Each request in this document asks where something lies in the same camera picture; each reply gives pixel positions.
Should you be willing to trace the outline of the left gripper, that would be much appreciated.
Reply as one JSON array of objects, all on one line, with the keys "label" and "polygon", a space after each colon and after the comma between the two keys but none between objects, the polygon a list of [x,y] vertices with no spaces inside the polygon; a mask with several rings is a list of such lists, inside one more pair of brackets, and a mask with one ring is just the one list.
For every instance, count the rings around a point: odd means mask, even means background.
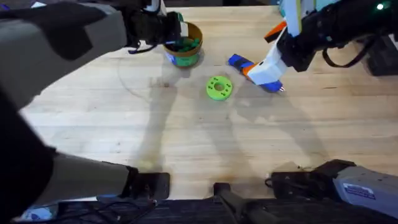
[{"label": "left gripper", "polygon": [[139,47],[174,42],[189,36],[188,24],[180,12],[168,12],[163,0],[123,1],[121,12],[127,46]]}]

